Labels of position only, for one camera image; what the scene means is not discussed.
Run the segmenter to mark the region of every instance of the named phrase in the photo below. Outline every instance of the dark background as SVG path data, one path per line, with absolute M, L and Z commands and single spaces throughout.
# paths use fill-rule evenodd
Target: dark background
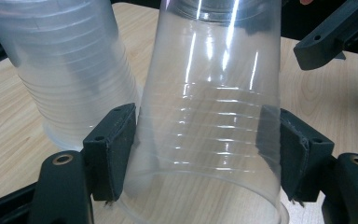
M 160 0 L 110 0 L 111 3 L 129 2 L 144 7 L 159 8 Z M 314 0 L 308 6 L 302 6 L 299 0 L 283 0 L 282 8 L 282 36 L 300 40 L 309 34 L 345 0 Z M 358 41 L 347 51 L 358 53 Z M 0 61 L 6 54 L 0 46 Z

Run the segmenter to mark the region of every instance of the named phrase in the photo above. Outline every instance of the transparent cup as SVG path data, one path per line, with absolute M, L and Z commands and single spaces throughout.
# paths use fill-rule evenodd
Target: transparent cup
M 111 109 L 139 103 L 107 0 L 0 0 L 0 42 L 59 149 L 80 150 Z
M 287 222 L 280 203 L 280 17 L 275 0 L 161 3 L 118 201 L 137 223 Z M 275 108 L 272 118 L 260 117 L 264 105 Z M 256 143 L 261 121 L 274 134 Z

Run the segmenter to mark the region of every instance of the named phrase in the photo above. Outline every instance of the wooden table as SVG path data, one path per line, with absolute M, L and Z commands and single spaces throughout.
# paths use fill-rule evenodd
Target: wooden table
M 113 6 L 132 72 L 145 84 L 158 11 L 130 4 Z M 304 72 L 293 47 L 282 39 L 281 97 L 285 108 L 336 143 L 334 155 L 358 153 L 358 54 Z M 57 148 L 42 130 L 42 118 L 8 59 L 0 62 L 0 197 L 37 180 L 40 164 Z M 321 194 L 317 203 L 287 202 L 290 223 L 324 223 Z M 96 223 L 132 223 L 116 205 L 94 203 Z

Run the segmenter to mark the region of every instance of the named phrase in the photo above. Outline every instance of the clear plastic cup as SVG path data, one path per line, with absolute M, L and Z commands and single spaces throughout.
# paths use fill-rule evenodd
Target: clear plastic cup
M 163 1 L 119 204 L 137 223 L 286 223 L 281 1 Z M 257 143 L 262 120 L 274 131 Z M 263 155 L 257 146 L 268 146 Z
M 114 107 L 139 102 L 106 0 L 0 0 L 0 42 L 60 149 L 83 139 Z

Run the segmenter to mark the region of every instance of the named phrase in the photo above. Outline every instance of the wood grain surface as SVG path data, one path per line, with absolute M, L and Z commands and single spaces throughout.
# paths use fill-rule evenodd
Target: wood grain surface
M 158 11 L 130 4 L 113 6 L 133 74 L 140 89 L 145 84 Z M 347 59 L 301 71 L 293 47 L 296 41 L 282 38 L 281 107 L 336 143 L 334 155 L 358 153 L 358 54 Z M 37 180 L 40 164 L 58 149 L 46 138 L 42 118 L 8 59 L 0 62 L 0 197 Z M 324 223 L 321 194 L 317 203 L 282 202 L 290 223 Z M 133 223 L 117 204 L 94 203 L 96 223 Z

